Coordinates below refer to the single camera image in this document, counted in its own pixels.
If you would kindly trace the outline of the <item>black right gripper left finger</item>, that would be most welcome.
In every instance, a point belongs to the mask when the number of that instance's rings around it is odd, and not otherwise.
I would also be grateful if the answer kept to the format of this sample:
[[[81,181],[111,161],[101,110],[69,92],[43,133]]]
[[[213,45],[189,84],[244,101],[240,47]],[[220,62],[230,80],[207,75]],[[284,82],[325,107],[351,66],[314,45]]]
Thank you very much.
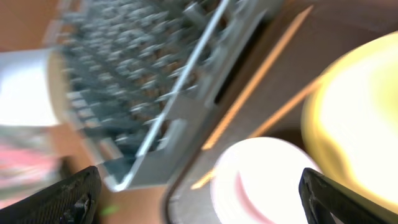
[[[97,167],[89,166],[1,209],[1,224],[91,224],[101,192]]]

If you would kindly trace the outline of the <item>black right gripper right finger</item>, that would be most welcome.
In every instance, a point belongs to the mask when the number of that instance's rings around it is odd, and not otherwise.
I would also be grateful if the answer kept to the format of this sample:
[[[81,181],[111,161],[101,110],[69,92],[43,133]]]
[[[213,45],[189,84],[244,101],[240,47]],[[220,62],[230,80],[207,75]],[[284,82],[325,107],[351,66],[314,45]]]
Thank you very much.
[[[298,186],[309,224],[397,223],[397,214],[362,197],[323,174],[305,168]]]

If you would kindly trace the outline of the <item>pink bowl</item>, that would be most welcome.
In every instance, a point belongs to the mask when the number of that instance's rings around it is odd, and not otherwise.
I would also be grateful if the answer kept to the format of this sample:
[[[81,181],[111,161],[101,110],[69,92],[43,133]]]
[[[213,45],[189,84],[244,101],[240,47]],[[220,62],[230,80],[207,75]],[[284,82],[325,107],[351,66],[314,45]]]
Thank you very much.
[[[211,201],[222,224],[306,223],[299,194],[305,168],[316,163],[296,145],[260,137],[237,142],[215,164]]]

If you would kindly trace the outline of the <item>yellow plate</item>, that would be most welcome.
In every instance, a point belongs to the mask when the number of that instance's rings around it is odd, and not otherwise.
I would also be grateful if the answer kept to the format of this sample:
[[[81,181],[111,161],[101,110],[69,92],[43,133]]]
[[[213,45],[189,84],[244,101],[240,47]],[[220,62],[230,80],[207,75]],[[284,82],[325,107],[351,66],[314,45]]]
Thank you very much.
[[[397,211],[397,34],[372,40],[320,75],[302,110],[308,153],[329,178]]]

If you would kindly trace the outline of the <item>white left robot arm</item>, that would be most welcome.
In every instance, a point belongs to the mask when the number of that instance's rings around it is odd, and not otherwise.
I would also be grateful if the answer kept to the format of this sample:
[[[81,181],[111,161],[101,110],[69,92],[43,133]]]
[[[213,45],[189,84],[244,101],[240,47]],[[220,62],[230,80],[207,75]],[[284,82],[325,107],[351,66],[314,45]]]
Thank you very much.
[[[55,126],[68,108],[65,61],[53,49],[1,53],[1,124]]]

